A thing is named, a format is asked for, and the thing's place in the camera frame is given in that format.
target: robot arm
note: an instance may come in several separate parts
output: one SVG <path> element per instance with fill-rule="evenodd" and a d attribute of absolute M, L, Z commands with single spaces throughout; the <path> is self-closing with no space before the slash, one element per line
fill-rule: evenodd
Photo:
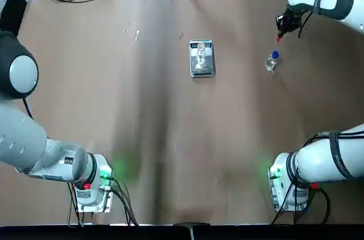
<path fill-rule="evenodd" d="M 324 15 L 364 33 L 364 0 L 288 0 L 277 16 L 278 38 L 297 28 L 306 12 Z M 364 176 L 364 124 L 342 133 L 324 132 L 292 153 L 281 153 L 268 169 L 272 203 L 276 212 L 304 210 L 309 185 Z"/>
<path fill-rule="evenodd" d="M 15 106 L 15 99 L 34 91 L 38 76 L 32 54 L 13 34 L 0 31 L 0 162 L 29 177 L 74 183 L 81 210 L 102 212 L 110 207 L 113 177 L 106 159 L 47 138 L 44 129 Z"/>
<path fill-rule="evenodd" d="M 288 0 L 284 14 L 276 17 L 278 38 L 300 28 L 306 12 L 324 15 L 364 33 L 363 11 L 364 0 Z"/>

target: blue bottle cap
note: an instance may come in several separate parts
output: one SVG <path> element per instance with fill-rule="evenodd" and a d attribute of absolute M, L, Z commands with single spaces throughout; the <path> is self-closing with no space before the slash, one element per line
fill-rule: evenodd
<path fill-rule="evenodd" d="M 274 52 L 272 53 L 272 57 L 273 57 L 273 59 L 277 59 L 277 58 L 279 57 L 279 53 L 278 53 L 278 51 L 274 51 Z"/>

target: brown table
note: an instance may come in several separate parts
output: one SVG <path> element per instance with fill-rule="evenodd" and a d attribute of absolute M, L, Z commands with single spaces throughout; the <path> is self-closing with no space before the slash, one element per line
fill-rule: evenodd
<path fill-rule="evenodd" d="M 34 0 L 19 35 L 40 68 L 33 115 L 50 137 L 108 157 L 140 223 L 268 223 L 266 171 L 277 154 L 318 131 L 364 122 L 364 37 L 313 16 L 300 40 L 295 32 L 276 46 L 274 18 L 285 2 Z M 213 40 L 215 77 L 190 78 L 191 39 Z M 274 49 L 282 63 L 269 74 Z M 1 224 L 66 222 L 65 184 L 4 164 L 0 173 Z M 361 182 L 325 189 L 329 222 L 364 221 Z M 320 222 L 324 211 L 317 196 L 301 221 Z M 94 222 L 123 215 L 114 200 L 113 212 Z"/>

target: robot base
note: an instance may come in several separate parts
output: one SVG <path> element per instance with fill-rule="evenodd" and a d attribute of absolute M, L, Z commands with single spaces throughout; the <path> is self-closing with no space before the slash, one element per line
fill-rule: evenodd
<path fill-rule="evenodd" d="M 280 154 L 276 158 L 274 165 L 268 169 L 269 191 L 274 211 L 276 213 L 282 206 L 284 198 L 289 190 L 289 186 L 291 185 L 291 181 L 286 170 L 287 157 L 288 153 Z M 295 210 L 299 212 L 303 211 L 307 207 L 308 188 L 297 188 L 297 206 L 295 203 L 295 189 L 296 187 L 293 185 L 289 190 L 282 212 L 294 212 Z"/>
<path fill-rule="evenodd" d="M 113 199 L 113 193 L 110 191 L 112 183 L 111 180 L 103 179 L 102 175 L 113 177 L 114 171 L 111 169 L 107 163 L 107 160 L 102 155 L 95 154 L 94 157 L 97 162 L 97 172 L 95 179 L 91 184 L 91 190 L 95 190 L 95 192 L 91 192 L 90 198 L 78 197 L 78 211 L 80 213 L 109 213 L 111 211 L 111 202 Z M 101 202 L 97 205 L 90 205 L 88 200 L 100 201 L 100 199 L 95 198 L 94 195 L 97 197 L 102 196 Z"/>

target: digital scale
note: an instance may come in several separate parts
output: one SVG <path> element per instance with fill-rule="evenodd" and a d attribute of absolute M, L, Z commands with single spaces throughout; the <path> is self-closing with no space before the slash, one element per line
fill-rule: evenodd
<path fill-rule="evenodd" d="M 211 40 L 189 42 L 189 74 L 192 78 L 206 78 L 215 75 L 214 50 Z"/>

